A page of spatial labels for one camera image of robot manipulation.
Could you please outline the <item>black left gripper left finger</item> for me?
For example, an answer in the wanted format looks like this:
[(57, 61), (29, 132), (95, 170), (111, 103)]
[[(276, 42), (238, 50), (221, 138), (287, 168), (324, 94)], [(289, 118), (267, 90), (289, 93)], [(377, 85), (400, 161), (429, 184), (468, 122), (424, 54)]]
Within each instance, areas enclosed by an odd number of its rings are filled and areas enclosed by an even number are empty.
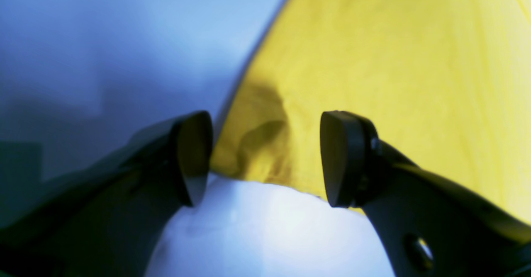
[(169, 220), (201, 203), (213, 141), (210, 113), (194, 111), (44, 184), (19, 215), (4, 215), (1, 275), (144, 276)]

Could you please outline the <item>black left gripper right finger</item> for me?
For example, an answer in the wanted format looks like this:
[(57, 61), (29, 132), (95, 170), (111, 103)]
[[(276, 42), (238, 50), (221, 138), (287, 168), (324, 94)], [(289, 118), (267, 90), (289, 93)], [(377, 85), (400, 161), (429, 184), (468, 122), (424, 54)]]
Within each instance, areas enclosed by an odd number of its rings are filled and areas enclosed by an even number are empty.
[(320, 153), (331, 207), (360, 208), (397, 277), (529, 277), (530, 225), (379, 139), (367, 118), (324, 112)]

